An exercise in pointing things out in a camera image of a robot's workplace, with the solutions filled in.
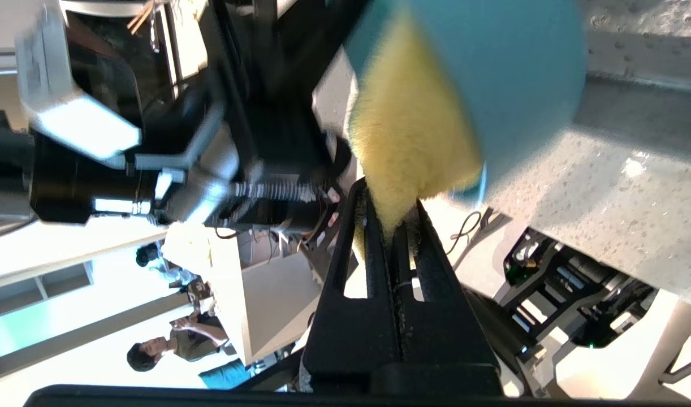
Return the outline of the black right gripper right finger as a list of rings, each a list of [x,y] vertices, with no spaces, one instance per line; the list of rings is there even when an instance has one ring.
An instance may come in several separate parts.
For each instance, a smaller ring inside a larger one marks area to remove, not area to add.
[[[427,211],[418,202],[395,230],[390,283],[397,389],[438,396],[501,396],[500,366]]]

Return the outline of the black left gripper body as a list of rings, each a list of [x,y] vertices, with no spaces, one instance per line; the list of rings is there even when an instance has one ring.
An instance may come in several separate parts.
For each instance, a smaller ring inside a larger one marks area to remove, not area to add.
[[[227,2],[227,118],[247,180],[327,177],[312,94],[369,1]]]

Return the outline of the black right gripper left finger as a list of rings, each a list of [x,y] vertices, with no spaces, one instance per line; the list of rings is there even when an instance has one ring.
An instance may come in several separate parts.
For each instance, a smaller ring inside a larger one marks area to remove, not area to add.
[[[355,229],[364,227],[366,298],[348,298],[345,283]],[[392,291],[382,238],[366,180],[353,184],[324,288],[304,349],[315,394],[369,392],[371,375],[398,359]]]

